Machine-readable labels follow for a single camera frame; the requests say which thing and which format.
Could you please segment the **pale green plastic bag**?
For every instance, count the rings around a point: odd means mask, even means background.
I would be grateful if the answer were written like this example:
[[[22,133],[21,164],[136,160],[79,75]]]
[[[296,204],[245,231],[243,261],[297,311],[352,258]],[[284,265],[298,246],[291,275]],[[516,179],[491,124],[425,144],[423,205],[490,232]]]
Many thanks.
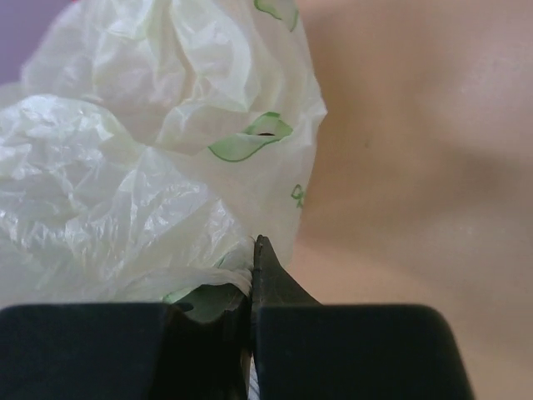
[[[292,253],[326,116],[293,1],[77,1],[2,88],[1,312],[168,303]]]

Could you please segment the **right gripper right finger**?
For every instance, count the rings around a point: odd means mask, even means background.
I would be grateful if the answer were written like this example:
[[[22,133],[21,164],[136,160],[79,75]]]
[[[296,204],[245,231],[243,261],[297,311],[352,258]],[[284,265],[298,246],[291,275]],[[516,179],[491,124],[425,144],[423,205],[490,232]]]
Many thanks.
[[[263,399],[472,399],[448,322],[418,304],[323,305],[254,248],[252,331]]]

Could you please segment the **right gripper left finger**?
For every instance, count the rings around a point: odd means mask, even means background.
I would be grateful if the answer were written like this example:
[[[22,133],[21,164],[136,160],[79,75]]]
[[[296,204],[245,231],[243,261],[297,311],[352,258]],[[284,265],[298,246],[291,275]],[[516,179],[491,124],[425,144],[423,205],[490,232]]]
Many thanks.
[[[250,302],[230,284],[182,300],[1,312],[4,399],[244,399]]]

